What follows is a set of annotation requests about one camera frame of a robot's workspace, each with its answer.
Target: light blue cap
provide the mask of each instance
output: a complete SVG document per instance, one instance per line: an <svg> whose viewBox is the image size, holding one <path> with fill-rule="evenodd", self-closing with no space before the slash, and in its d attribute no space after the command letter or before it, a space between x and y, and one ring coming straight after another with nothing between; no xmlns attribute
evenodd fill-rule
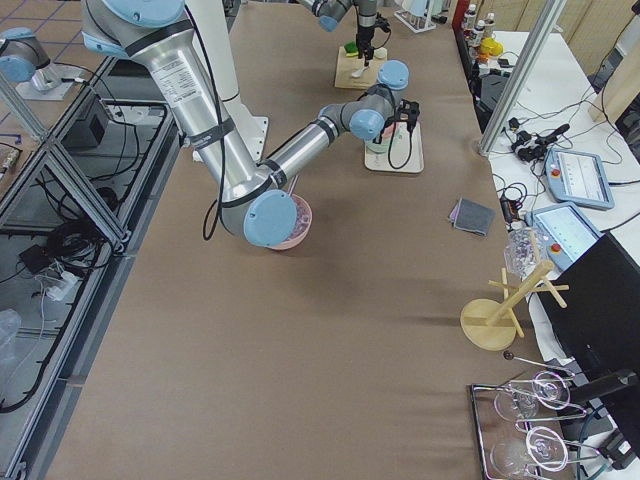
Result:
<svg viewBox="0 0 640 480"><path fill-rule="evenodd" d="M384 128L384 118L375 110L364 108L353 114L349 121L351 133L362 140L373 140Z"/></svg>
<svg viewBox="0 0 640 480"><path fill-rule="evenodd" d="M6 40L19 40L23 38L33 37L35 37L35 35L31 31L31 29L27 27L10 28L0 33L0 38L4 38Z"/></svg>
<svg viewBox="0 0 640 480"><path fill-rule="evenodd" d="M256 198L244 217L244 236L258 247L284 242L296 226L293 198L282 190L269 190Z"/></svg>
<svg viewBox="0 0 640 480"><path fill-rule="evenodd" d="M378 72L378 82L391 90L402 90L409 85L409 69L399 60L384 62Z"/></svg>
<svg viewBox="0 0 640 480"><path fill-rule="evenodd" d="M322 28L324 28L327 32L333 32L338 26L338 21L333 17L328 17L326 15L321 16L318 19L318 23Z"/></svg>
<svg viewBox="0 0 640 480"><path fill-rule="evenodd" d="M28 60L16 55L0 58L0 70L11 82L27 82L36 73L36 67Z"/></svg>
<svg viewBox="0 0 640 480"><path fill-rule="evenodd" d="M102 0L105 6L126 22L147 28L172 24L184 11L185 0Z"/></svg>
<svg viewBox="0 0 640 480"><path fill-rule="evenodd" d="M129 55L120 45L115 43L105 42L99 38L96 38L88 33L82 32L84 37L84 46L92 52L101 53L111 57L121 58L123 60L129 59Z"/></svg>

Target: computer monitor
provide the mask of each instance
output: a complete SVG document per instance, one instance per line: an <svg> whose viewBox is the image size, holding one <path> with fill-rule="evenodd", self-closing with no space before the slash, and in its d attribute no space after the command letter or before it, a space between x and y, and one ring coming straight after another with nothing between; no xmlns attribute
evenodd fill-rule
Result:
<svg viewBox="0 0 640 480"><path fill-rule="evenodd" d="M610 233L602 236L554 283L567 308L540 294L553 331L589 381L621 369L640 375L640 267ZM640 385L600 398L640 455Z"/></svg>

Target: white desk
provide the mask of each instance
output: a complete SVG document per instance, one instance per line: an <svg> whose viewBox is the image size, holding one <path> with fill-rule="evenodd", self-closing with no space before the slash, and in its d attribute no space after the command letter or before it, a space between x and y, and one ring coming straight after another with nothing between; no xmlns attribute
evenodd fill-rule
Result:
<svg viewBox="0 0 640 480"><path fill-rule="evenodd" d="M496 32L496 39L504 44L505 51L519 53L527 39L527 33ZM509 55L508 58L511 62L515 60L512 55ZM512 116L519 119L535 117L536 115L530 110L538 114L557 112L567 105L579 102L583 98L593 101L595 93L564 39L560 34L551 34L537 65L520 94L518 104L512 111ZM589 106L588 103L583 103L579 109L578 107L572 107L546 120L539 118L530 120L523 128L529 133L542 133L545 130L550 132L564 123L569 123L571 128L566 135L567 137L572 137L589 130L595 125L588 113ZM605 162L620 162L617 165L605 164L609 182L640 179L640 165L622 137L615 133L609 138L609 143L619 152L622 159L607 145L607 137L612 131L613 129L607 123L599 125L589 133L572 139L572 149L596 153ZM509 152L510 146L511 141L505 135L502 135L493 148L495 152L500 153L492 153L489 156L493 172L504 178L507 185L512 182L523 182L527 186L529 193L535 193L537 180L531 174L529 164L521 162L512 153L502 153ZM500 179L496 178L495 183L496 188L503 187ZM640 202L638 202L640 184L612 187L612 190L615 200L615 208L612 210L582 209L589 220L601 230L622 223L640 210ZM538 209L553 203L555 201L547 191L538 196L535 201L533 198L528 198L524 202L523 209ZM640 218L636 218L627 225L614 230L613 234L634 260L640 263ZM534 296L531 300L530 313L543 358L549 360L554 357L566 357L553 336L549 319L542 309L537 296ZM598 445L604 438L606 438L606 434L593 436L589 438L588 443ZM599 461L591 465L585 462L587 471L590 474L593 474L600 464ZM637 480L640 478L640 461L636 459L626 470L605 472L599 478L603 480Z"/></svg>

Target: wooden wall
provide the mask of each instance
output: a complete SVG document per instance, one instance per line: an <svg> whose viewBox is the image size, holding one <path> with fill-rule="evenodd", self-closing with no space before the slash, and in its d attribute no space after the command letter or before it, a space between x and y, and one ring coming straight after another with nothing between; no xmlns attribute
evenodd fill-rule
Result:
<svg viewBox="0 0 640 480"><path fill-rule="evenodd" d="M530 31L546 0L478 0L480 16L496 14L496 29ZM568 0L558 20L562 36L588 75L594 73L633 18L635 0Z"/></svg>

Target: pink bowl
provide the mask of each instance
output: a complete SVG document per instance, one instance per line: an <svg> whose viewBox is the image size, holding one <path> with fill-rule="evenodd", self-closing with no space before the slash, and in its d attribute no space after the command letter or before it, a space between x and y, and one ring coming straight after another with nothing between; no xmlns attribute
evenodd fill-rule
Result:
<svg viewBox="0 0 640 480"><path fill-rule="evenodd" d="M296 202L296 209L298 218L296 219L296 226L293 229L293 233L284 242L269 247L271 250L288 250L298 245L309 233L311 228L311 220L313 215L311 214L311 207L305 201L304 198L299 197L295 193L291 195L293 201Z"/></svg>

